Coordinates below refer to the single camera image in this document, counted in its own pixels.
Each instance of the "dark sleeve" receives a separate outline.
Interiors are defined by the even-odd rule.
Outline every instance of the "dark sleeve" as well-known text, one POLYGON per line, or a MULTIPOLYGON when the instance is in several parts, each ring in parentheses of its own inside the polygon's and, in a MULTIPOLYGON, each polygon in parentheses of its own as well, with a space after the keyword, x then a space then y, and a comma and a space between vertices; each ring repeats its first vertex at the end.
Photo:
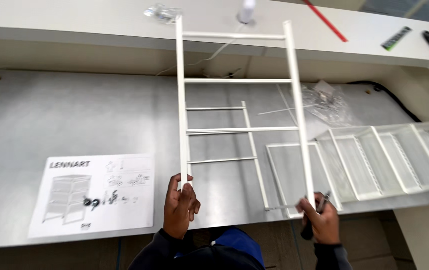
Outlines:
POLYGON ((128 270, 162 269, 175 257, 181 244, 182 240, 171 237, 161 229, 134 258, 128 270))
POLYGON ((316 270, 353 270, 342 244, 314 244, 314 254, 318 258, 316 270))

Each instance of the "person's left hand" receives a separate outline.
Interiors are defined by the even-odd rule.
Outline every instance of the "person's left hand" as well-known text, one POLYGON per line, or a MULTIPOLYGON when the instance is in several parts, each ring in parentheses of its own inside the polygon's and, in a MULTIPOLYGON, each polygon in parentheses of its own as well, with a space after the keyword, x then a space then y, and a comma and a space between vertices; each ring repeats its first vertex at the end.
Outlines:
POLYGON ((170 236, 182 239, 187 232, 189 222, 194 220, 194 214, 199 212, 201 203, 196 199, 191 184, 186 183, 183 191, 177 190, 181 174, 173 175, 168 185, 166 201, 164 202, 163 230, 170 236))

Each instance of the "plastic packaging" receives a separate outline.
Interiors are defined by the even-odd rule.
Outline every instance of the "plastic packaging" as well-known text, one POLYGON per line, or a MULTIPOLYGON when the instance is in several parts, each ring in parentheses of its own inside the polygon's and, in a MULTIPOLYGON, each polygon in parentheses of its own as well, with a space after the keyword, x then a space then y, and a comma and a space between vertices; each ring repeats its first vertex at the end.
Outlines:
POLYGON ((304 108, 330 127, 357 126, 341 87, 319 81, 314 87, 302 85, 302 90, 304 108))
POLYGON ((144 11, 144 15, 154 17, 160 23, 174 24, 176 17, 181 15, 180 8, 167 8, 161 3, 156 3, 144 11))

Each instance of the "instruction sheet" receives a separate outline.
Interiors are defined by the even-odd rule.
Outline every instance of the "instruction sheet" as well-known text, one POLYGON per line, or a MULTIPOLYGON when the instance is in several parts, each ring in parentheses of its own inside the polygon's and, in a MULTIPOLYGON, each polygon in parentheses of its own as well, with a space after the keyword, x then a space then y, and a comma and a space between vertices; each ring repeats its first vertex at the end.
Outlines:
POLYGON ((28 237, 153 226, 150 154, 49 157, 28 237))

